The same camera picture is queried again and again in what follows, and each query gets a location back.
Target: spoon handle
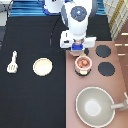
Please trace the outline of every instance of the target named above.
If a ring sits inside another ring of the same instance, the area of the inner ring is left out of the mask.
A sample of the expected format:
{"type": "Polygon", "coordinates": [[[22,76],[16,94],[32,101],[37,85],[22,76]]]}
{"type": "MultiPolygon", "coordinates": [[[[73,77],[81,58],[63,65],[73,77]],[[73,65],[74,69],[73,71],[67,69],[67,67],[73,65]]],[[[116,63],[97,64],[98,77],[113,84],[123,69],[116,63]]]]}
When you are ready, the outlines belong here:
{"type": "Polygon", "coordinates": [[[17,57],[17,52],[14,51],[12,56],[12,62],[16,62],[16,57],[17,57]]]}

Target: small plate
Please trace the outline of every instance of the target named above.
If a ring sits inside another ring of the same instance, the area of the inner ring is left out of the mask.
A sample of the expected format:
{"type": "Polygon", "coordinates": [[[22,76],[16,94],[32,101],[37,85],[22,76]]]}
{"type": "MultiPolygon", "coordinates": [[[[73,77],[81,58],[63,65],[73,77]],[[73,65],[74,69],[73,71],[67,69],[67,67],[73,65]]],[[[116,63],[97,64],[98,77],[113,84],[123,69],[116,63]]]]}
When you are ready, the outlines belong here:
{"type": "Polygon", "coordinates": [[[33,64],[34,72],[39,76],[46,76],[52,71],[52,62],[47,58],[40,58],[33,64]]]}

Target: pink surface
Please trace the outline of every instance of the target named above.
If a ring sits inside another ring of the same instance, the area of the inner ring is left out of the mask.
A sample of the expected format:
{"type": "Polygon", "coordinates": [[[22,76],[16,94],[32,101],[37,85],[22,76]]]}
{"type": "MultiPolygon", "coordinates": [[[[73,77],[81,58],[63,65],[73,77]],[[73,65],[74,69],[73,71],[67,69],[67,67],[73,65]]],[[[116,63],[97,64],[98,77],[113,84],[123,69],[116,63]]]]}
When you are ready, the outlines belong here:
{"type": "MultiPolygon", "coordinates": [[[[97,86],[106,90],[115,103],[125,100],[126,87],[114,42],[98,41],[96,46],[89,49],[88,56],[92,59],[93,65],[90,74],[86,77],[76,75],[74,65],[76,57],[70,55],[69,51],[66,52],[66,128],[90,128],[80,120],[75,108],[77,95],[86,87],[97,86]],[[96,46],[100,44],[111,48],[112,53],[109,57],[101,58],[96,55],[96,46]],[[115,67],[115,74],[110,77],[102,76],[98,71],[101,62],[111,62],[115,67]]],[[[123,112],[116,110],[113,121],[105,128],[128,128],[128,110],[123,112]]]]}

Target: small bowl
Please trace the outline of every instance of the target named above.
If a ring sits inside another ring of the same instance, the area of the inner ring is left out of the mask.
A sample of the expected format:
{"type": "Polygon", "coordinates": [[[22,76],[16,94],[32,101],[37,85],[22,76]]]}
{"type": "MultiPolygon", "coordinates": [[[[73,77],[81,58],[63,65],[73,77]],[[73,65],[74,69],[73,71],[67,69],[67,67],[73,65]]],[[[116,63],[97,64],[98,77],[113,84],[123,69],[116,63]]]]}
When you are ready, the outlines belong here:
{"type": "Polygon", "coordinates": [[[91,67],[92,67],[92,60],[89,57],[87,57],[86,55],[81,55],[81,56],[76,58],[75,70],[77,73],[79,73],[81,75],[86,75],[91,70],[91,67]],[[78,65],[78,61],[83,60],[83,59],[88,61],[88,65],[81,68],[78,65]]]}
{"type": "Polygon", "coordinates": [[[39,76],[46,76],[52,71],[52,62],[47,58],[40,58],[33,64],[34,72],[39,76]]]}

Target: black coaster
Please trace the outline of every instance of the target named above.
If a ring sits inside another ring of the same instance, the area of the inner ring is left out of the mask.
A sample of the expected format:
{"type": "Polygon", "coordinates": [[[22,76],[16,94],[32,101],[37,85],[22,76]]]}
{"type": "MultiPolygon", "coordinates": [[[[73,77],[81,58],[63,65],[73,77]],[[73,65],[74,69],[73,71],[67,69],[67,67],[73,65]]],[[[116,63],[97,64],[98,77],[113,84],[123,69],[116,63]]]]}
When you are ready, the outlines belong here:
{"type": "Polygon", "coordinates": [[[106,45],[99,45],[96,48],[96,54],[102,58],[106,58],[111,54],[111,49],[106,45]]]}
{"type": "Polygon", "coordinates": [[[88,48],[85,48],[84,53],[85,53],[86,55],[89,54],[89,50],[88,50],[88,48]]]}
{"type": "Polygon", "coordinates": [[[114,66],[109,62],[102,62],[98,66],[100,74],[103,76],[112,76],[115,72],[114,66]]]}
{"type": "Polygon", "coordinates": [[[89,74],[90,74],[91,69],[90,69],[90,71],[89,71],[86,75],[82,75],[82,74],[78,73],[76,70],[75,70],[75,72],[76,72],[76,74],[77,74],[77,75],[79,75],[79,76],[87,76],[87,75],[89,75],[89,74]]]}

